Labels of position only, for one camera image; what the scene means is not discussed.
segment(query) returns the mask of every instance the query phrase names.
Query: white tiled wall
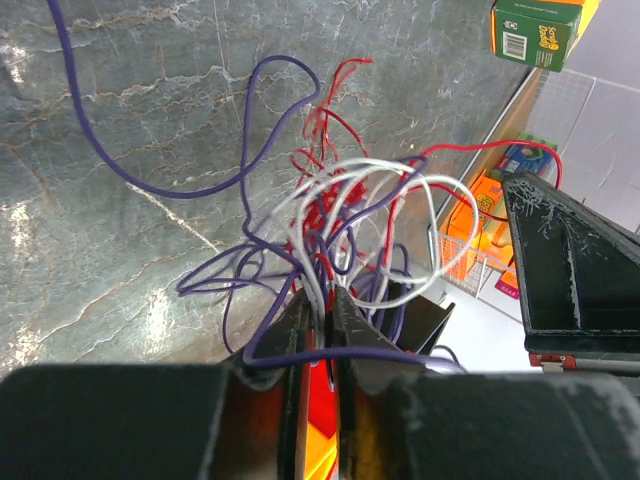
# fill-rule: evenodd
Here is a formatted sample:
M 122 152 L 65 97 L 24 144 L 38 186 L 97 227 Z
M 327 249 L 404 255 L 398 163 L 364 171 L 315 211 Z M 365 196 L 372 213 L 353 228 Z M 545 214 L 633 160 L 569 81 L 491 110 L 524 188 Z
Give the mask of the white tiled wall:
M 638 232 L 640 2 L 603 0 L 566 68 L 595 84 L 564 151 L 563 190 Z
M 640 2 L 602 0 L 567 68 L 640 89 Z

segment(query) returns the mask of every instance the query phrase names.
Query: gray marble surface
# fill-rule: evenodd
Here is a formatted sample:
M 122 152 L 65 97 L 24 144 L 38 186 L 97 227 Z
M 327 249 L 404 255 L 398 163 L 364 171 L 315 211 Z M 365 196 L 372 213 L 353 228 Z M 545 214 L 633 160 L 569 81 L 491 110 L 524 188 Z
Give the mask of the gray marble surface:
M 276 53 L 307 62 L 326 86 L 337 65 L 371 56 L 336 110 L 374 156 L 481 140 L 523 77 L 489 52 L 491 0 L 91 0 L 61 2 L 84 104 L 98 138 L 131 173 L 196 189 L 237 172 L 245 87 Z M 0 375 L 31 362 L 212 361 L 222 304 L 178 298 L 176 281 L 242 240 L 237 188 L 195 201 L 130 188 L 93 152 L 74 117 L 44 0 L 4 0 L 0 18 Z M 258 84 L 251 150 L 311 91 L 294 66 Z M 267 212 L 297 177 L 302 115 L 250 177 Z M 357 153 L 337 127 L 344 155 Z M 467 157 L 439 156 L 455 174 Z M 424 208 L 399 234 L 425 255 Z M 238 295 L 239 347 L 269 297 Z

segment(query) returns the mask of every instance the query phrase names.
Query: orange box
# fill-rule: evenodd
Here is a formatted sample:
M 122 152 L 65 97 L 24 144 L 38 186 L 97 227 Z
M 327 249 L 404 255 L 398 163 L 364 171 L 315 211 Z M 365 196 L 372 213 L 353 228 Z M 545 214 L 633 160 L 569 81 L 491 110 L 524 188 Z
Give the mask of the orange box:
M 471 193 L 478 204 L 478 208 L 483 212 L 493 213 L 496 207 L 502 200 L 502 188 L 500 182 L 493 180 L 485 176 L 485 172 L 478 177 L 471 187 Z M 486 215 L 480 214 L 480 222 L 478 224 L 478 232 L 476 233 L 471 247 L 474 250 L 469 250 L 459 260 L 457 265 L 454 265 L 449 274 L 458 280 L 464 281 L 469 273 L 469 270 L 473 268 L 477 260 L 476 250 L 480 249 L 481 240 L 485 226 L 489 220 Z M 458 202 L 458 205 L 454 208 L 451 214 L 450 220 L 443 226 L 443 232 L 449 237 L 453 237 L 461 244 L 465 244 L 469 239 L 471 233 L 471 227 L 473 226 L 473 212 L 470 207 Z M 447 238 L 441 238 L 441 256 L 442 264 L 449 263 L 453 257 L 460 251 L 461 245 L 458 242 L 453 242 Z
M 495 216 L 506 218 L 507 208 L 501 199 L 493 212 Z M 487 255 L 487 264 L 495 269 L 504 270 L 513 259 L 511 230 L 507 222 L 489 219 L 482 230 L 478 250 Z

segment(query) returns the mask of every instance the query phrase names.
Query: black plastic part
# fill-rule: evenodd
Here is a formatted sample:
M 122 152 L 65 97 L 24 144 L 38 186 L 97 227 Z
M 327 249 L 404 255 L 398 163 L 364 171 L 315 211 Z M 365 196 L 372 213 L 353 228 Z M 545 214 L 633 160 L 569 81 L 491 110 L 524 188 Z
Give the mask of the black plastic part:
M 398 298 L 402 294 L 401 289 L 400 284 L 389 282 L 389 299 Z M 396 342 L 398 348 L 423 355 L 431 353 L 454 307 L 455 304 L 452 303 L 446 309 L 442 308 L 422 296 L 412 299 L 406 305 L 403 327 Z M 386 337 L 389 336 L 395 311 L 385 310 L 380 331 Z
M 258 356 L 305 348 L 297 294 Z M 0 384 L 0 478 L 302 478 L 308 366 L 40 366 Z
M 590 337 L 581 348 L 591 350 L 602 336 L 640 336 L 638 239 L 531 174 L 502 187 L 528 346 Z
M 396 349 L 336 291 L 336 346 Z M 258 356 L 311 345 L 299 292 Z M 440 376 L 334 361 L 339 476 L 637 477 L 640 407 L 612 377 Z M 0 384 L 0 478 L 295 479 L 308 367 L 30 367 Z
M 334 324 L 340 345 L 395 348 L 341 289 Z M 440 376 L 414 365 L 335 363 L 340 478 L 636 478 L 628 452 L 640 435 L 629 425 L 640 428 L 640 407 L 612 377 Z

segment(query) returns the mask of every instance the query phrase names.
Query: green box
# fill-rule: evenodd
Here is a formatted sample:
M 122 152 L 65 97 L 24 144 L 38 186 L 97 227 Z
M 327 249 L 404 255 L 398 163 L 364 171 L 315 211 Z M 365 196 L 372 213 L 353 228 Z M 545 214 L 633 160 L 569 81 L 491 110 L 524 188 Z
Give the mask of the green box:
M 515 62 L 559 72 L 578 40 L 582 5 L 496 0 L 493 51 Z

